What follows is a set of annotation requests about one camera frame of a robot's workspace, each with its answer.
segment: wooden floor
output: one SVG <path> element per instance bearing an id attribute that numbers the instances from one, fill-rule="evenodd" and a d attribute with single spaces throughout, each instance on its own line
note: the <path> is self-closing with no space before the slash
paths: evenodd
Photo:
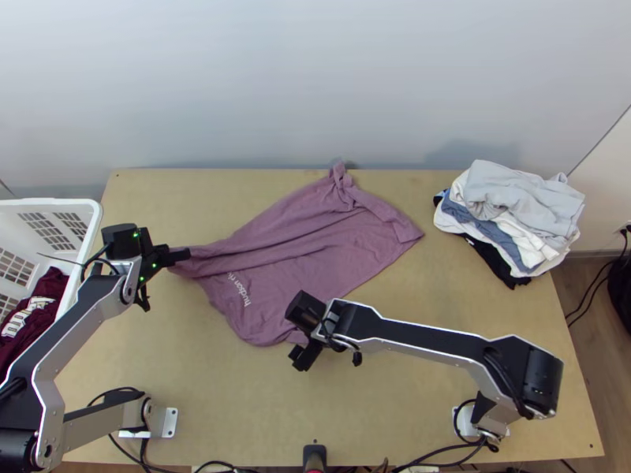
<path id="1" fill-rule="evenodd" d="M 569 259 L 552 271 L 563 311 L 572 311 L 605 259 Z M 631 471 L 631 336 L 616 315 L 605 287 L 594 299 L 592 309 L 571 329 L 578 360 L 585 376 L 596 414 L 605 457 L 571 460 L 577 473 L 627 473 Z M 560 461 L 524 464 L 473 464 L 466 471 L 485 473 L 505 471 L 522 473 L 570 473 Z M 134 466 L 63 464 L 57 473 L 137 473 Z M 177 468 L 189 473 L 188 468 Z"/>

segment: metal bracket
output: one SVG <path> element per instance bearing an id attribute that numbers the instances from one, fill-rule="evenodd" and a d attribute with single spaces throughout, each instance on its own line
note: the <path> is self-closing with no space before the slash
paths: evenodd
<path id="1" fill-rule="evenodd" d="M 119 430 L 119 438 L 172 438 L 177 426 L 176 408 L 155 406 L 148 401 L 144 406 L 144 418 L 149 430 Z"/>
<path id="2" fill-rule="evenodd" d="M 480 435 L 485 435 L 486 437 L 488 437 L 490 442 L 495 443 L 495 444 L 498 443 L 500 440 L 498 436 L 496 436 L 495 434 L 491 433 L 488 430 L 479 429 L 477 426 L 471 423 L 470 419 L 471 419 L 471 415 L 473 413 L 474 407 L 475 406 L 473 404 L 470 404 L 470 405 L 464 406 L 460 410 L 460 414 L 458 414 L 457 424 L 456 424 L 458 427 L 458 430 L 460 431 L 460 435 L 462 435 L 462 437 L 470 441 L 475 441 L 478 438 L 480 438 Z M 451 409 L 452 420 L 454 416 L 456 415 L 456 410 L 457 410 L 457 407 L 454 407 Z M 509 437 L 509 436 L 510 436 L 510 429 L 506 427 L 506 433 L 503 435 L 503 437 Z"/>

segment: pile of folded clothes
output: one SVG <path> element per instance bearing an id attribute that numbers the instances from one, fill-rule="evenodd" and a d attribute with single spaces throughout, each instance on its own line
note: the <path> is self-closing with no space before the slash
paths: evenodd
<path id="1" fill-rule="evenodd" d="M 476 160 L 434 198 L 434 225 L 465 238 L 511 289 L 557 266 L 580 236 L 585 196 L 559 173 L 536 174 Z"/>

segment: black cable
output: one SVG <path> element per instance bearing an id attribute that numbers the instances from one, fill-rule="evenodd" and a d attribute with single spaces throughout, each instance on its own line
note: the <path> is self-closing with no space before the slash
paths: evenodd
<path id="1" fill-rule="evenodd" d="M 230 471 L 233 471 L 235 469 L 233 465 L 226 463 L 225 461 L 211 460 L 211 461 L 207 461 L 205 464 L 197 468 L 194 473 L 200 473 L 201 471 L 204 470 L 205 467 L 209 467 L 211 465 L 221 465 L 223 467 L 229 468 Z"/>
<path id="2" fill-rule="evenodd" d="M 572 468 L 572 465 L 570 465 L 569 463 L 567 463 L 566 460 L 561 460 L 561 463 L 563 463 L 564 465 L 567 466 L 567 469 L 570 470 L 572 473 L 578 473 L 578 471 L 574 470 L 574 468 Z"/>
<path id="3" fill-rule="evenodd" d="M 94 255 L 92 255 L 90 258 L 88 258 L 88 261 L 86 261 L 84 263 L 84 270 L 81 273 L 81 282 L 85 281 L 85 270 L 88 268 L 88 266 L 90 266 L 95 260 L 99 259 L 99 257 L 103 253 L 105 253 L 110 246 L 111 246 L 110 243 L 104 244 L 103 247 L 100 250 L 98 250 Z"/>
<path id="4" fill-rule="evenodd" d="M 105 245 L 103 248 L 101 248 L 100 250 L 98 250 L 88 261 L 86 261 L 85 263 L 79 263 L 77 261 L 71 261 L 70 259 L 63 259 L 63 258 L 58 258 L 57 256 L 50 256 L 50 255 L 44 255 L 43 253 L 37 252 L 38 255 L 43 256 L 44 258 L 50 258 L 50 259 L 56 259 L 57 261 L 63 261 L 64 263 L 71 263 L 71 264 L 76 264 L 78 266 L 81 266 L 84 268 L 83 272 L 81 273 L 81 282 L 85 281 L 85 271 L 86 269 L 93 264 L 94 262 L 99 262 L 102 263 L 106 266 L 108 266 L 112 272 L 114 274 L 120 274 L 120 271 L 118 271 L 114 265 L 112 263 L 110 263 L 109 261 L 107 261 L 106 259 L 100 258 L 100 256 L 110 247 L 109 244 Z"/>
<path id="5" fill-rule="evenodd" d="M 470 444 L 470 445 L 477 445 L 477 442 L 480 441 L 480 439 L 478 440 L 467 440 L 466 438 L 464 438 L 462 436 L 462 433 L 460 432 L 460 429 L 458 429 L 458 415 L 460 414 L 460 411 L 462 410 L 462 408 L 468 404 L 473 404 L 475 403 L 476 400 L 475 399 L 467 399 L 465 402 L 463 402 L 462 404 L 460 404 L 456 410 L 454 411 L 454 430 L 456 431 L 456 435 L 458 436 L 458 438 L 460 440 L 462 440 L 464 443 Z"/>
<path id="6" fill-rule="evenodd" d="M 401 465 L 400 467 L 393 468 L 391 473 L 400 473 L 400 471 L 403 471 L 406 468 L 410 468 L 410 467 L 437 467 L 437 468 L 457 467 L 457 466 L 463 464 L 464 462 L 466 462 L 467 460 L 471 459 L 483 447 L 485 447 L 487 445 L 488 445 L 488 439 L 486 437 L 484 437 L 484 438 L 480 439 L 476 444 L 473 444 L 473 445 L 470 445 L 470 444 L 458 444 L 458 445 L 449 445 L 447 447 L 442 447 L 441 449 L 434 450 L 433 452 L 429 452 L 426 455 L 419 456 L 417 459 L 412 460 L 408 464 Z M 465 456 L 464 458 L 462 458 L 462 459 L 460 459 L 458 461 L 454 461 L 454 462 L 448 463 L 448 464 L 423 463 L 427 458 L 430 458 L 432 456 L 436 456 L 439 453 L 449 452 L 450 450 L 468 449 L 468 448 L 471 448 L 473 446 L 475 446 L 476 448 L 472 452 L 470 452 L 470 454 L 468 454 L 467 456 Z"/>
<path id="7" fill-rule="evenodd" d="M 108 394 L 112 394 L 112 393 L 120 393 L 121 391 L 131 391 L 132 393 L 140 392 L 139 389 L 133 388 L 132 386 L 123 386 L 121 388 L 110 389 L 109 391 L 106 391 L 105 393 L 100 393 L 97 397 L 91 400 L 88 403 L 88 407 L 92 406 L 97 400 L 101 399 L 101 397 L 107 396 Z"/>
<path id="8" fill-rule="evenodd" d="M 589 298 L 589 304 L 587 304 L 587 307 L 585 308 L 584 311 L 582 311 L 578 317 L 576 317 L 572 322 L 570 322 L 567 325 L 567 328 L 569 329 L 572 325 L 574 325 L 581 317 L 583 317 L 583 315 L 587 314 L 589 311 L 589 308 L 592 306 L 592 302 L 594 302 L 594 297 L 596 296 L 596 293 L 598 292 L 598 289 L 600 289 L 600 286 L 603 285 L 607 279 L 609 279 L 609 276 L 605 277 L 601 282 L 598 283 L 598 285 L 596 286 L 596 289 L 594 289 L 594 292 L 592 293 L 592 297 Z"/>
<path id="9" fill-rule="evenodd" d="M 405 470 L 406 468 L 410 468 L 410 467 L 437 467 L 437 468 L 448 468 L 448 467 L 459 467 L 461 464 L 463 464 L 465 461 L 469 460 L 470 458 L 472 458 L 474 455 L 476 455 L 483 447 L 488 447 L 493 453 L 496 453 L 499 451 L 499 448 L 496 445 L 492 445 L 490 443 L 488 443 L 488 438 L 487 437 L 480 437 L 480 439 L 478 439 L 477 441 L 470 441 L 465 439 L 460 430 L 457 428 L 457 418 L 458 415 L 460 414 L 462 408 L 464 406 L 466 406 L 467 404 L 471 404 L 472 402 L 476 402 L 475 399 L 467 399 L 465 402 L 463 402 L 462 404 L 460 404 L 455 412 L 454 412 L 454 429 L 456 430 L 456 435 L 458 436 L 458 438 L 460 438 L 464 443 L 462 444 L 458 444 L 458 445 L 449 445 L 447 447 L 442 447 L 441 449 L 437 449 L 434 450 L 433 452 L 429 452 L 423 456 L 419 456 L 418 458 L 416 458 L 415 460 L 412 460 L 411 462 L 405 464 L 405 465 L 401 465 L 400 467 L 396 467 L 392 469 L 391 473 L 399 473 L 400 471 Z M 428 463 L 422 463 L 424 460 L 426 460 L 427 458 L 431 458 L 432 456 L 438 455 L 439 453 L 444 453 L 444 452 L 449 452 L 450 450 L 457 450 L 457 449 L 465 449 L 467 447 L 476 447 L 472 452 L 470 452 L 470 454 L 468 454 L 467 456 L 465 456 L 463 459 L 453 462 L 453 463 L 449 463 L 449 464 L 428 464 Z"/>
<path id="10" fill-rule="evenodd" d="M 40 253 L 39 251 L 37 251 L 36 254 L 40 255 L 40 256 L 43 256 L 44 258 L 57 259 L 57 261 L 63 261 L 64 263 L 72 263 L 72 264 L 76 264 L 78 266 L 83 266 L 83 264 L 81 264 L 81 263 L 79 263 L 77 261 L 71 261 L 69 259 L 58 258 L 57 256 L 44 255 L 43 253 Z"/>
<path id="11" fill-rule="evenodd" d="M 491 366 L 491 368 L 493 368 L 493 371 L 495 371 L 498 377 L 502 380 L 502 383 L 504 384 L 506 389 L 508 389 L 510 397 L 513 399 L 519 415 L 521 415 L 521 417 L 525 417 L 528 420 L 531 420 L 535 415 L 526 408 L 524 400 L 521 399 L 521 396 L 517 392 L 517 388 L 515 387 L 513 380 L 506 372 L 504 366 L 490 352 L 485 352 L 483 358 L 484 361 L 486 361 Z"/>
<path id="12" fill-rule="evenodd" d="M 596 275 L 596 277 L 594 277 L 594 279 L 592 280 L 592 282 L 590 283 L 590 285 L 587 287 L 587 289 L 585 290 L 585 294 L 583 294 L 583 298 L 581 299 L 580 303 L 578 304 L 578 307 L 576 309 L 574 309 L 573 311 L 571 311 L 568 315 L 566 315 L 566 318 L 569 318 L 570 316 L 576 314 L 581 307 L 583 306 L 585 300 L 587 299 L 587 296 L 589 294 L 589 291 L 592 289 L 592 287 L 594 287 L 594 284 L 596 283 L 596 281 L 598 281 L 598 278 L 600 277 L 600 274 L 602 274 L 602 272 L 605 270 L 605 268 L 607 268 L 609 265 L 617 263 L 618 261 L 620 261 L 622 258 L 624 258 L 625 253 L 626 253 L 626 249 L 627 246 L 629 244 L 629 238 L 627 237 L 627 231 L 626 229 L 621 229 L 620 230 L 620 234 L 625 238 L 625 246 L 622 249 L 622 252 L 620 253 L 620 256 L 617 257 L 616 259 L 612 259 L 610 262 L 605 263 L 603 265 L 602 268 L 600 268 L 600 270 L 598 271 L 598 274 Z"/>
<path id="13" fill-rule="evenodd" d="M 99 400 L 101 397 L 106 396 L 107 394 L 120 393 L 121 391 L 131 391 L 131 392 L 134 392 L 134 393 L 139 393 L 140 392 L 139 389 L 133 388 L 131 386 L 124 386 L 124 387 L 121 387 L 121 388 L 110 389 L 109 391 L 106 391 L 105 393 L 100 393 L 97 397 L 95 397 L 93 400 L 91 400 L 90 403 L 88 404 L 88 407 L 92 406 L 97 400 Z M 144 409 L 142 409 L 142 411 L 141 411 L 141 418 L 142 418 L 142 420 L 143 420 L 143 422 L 145 424 L 145 427 L 147 427 L 147 421 L 144 418 Z M 158 473 L 177 473 L 176 471 L 166 470 L 165 468 L 154 467 L 153 465 L 150 465 L 147 462 L 146 454 L 147 454 L 147 447 L 148 447 L 149 440 L 150 440 L 149 438 L 144 438 L 142 443 L 140 444 L 140 459 L 139 459 L 139 458 L 136 458 L 131 453 L 129 453 L 127 450 L 123 449 L 121 447 L 121 445 L 114 439 L 112 434 L 108 434 L 107 437 L 110 439 L 112 444 L 114 444 L 114 446 L 123 455 L 125 455 L 127 458 L 129 458 L 135 464 L 138 464 L 147 473 L 150 473 L 151 471 L 157 471 Z M 199 468 L 197 468 L 197 470 L 195 470 L 195 473 L 200 473 L 205 467 L 207 467 L 209 465 L 222 465 L 223 467 L 226 467 L 226 468 L 230 469 L 229 471 L 223 471 L 221 473 L 233 473 L 236 470 L 242 471 L 243 473 L 258 473 L 258 471 L 256 471 L 256 470 L 251 470 L 251 469 L 247 469 L 247 468 L 236 468 L 232 464 L 229 464 L 229 463 L 224 462 L 224 461 L 219 461 L 219 460 L 207 461 L 205 464 L 203 464 Z"/>

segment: pink t-shirt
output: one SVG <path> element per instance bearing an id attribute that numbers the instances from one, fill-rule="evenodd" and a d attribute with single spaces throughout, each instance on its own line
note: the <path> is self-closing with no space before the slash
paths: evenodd
<path id="1" fill-rule="evenodd" d="M 170 271 L 195 279 L 248 343 L 301 343 L 304 334 L 285 320 L 298 291 L 343 297 L 422 236 L 403 213 L 361 191 L 339 162 L 230 238 L 191 247 L 191 259 Z"/>

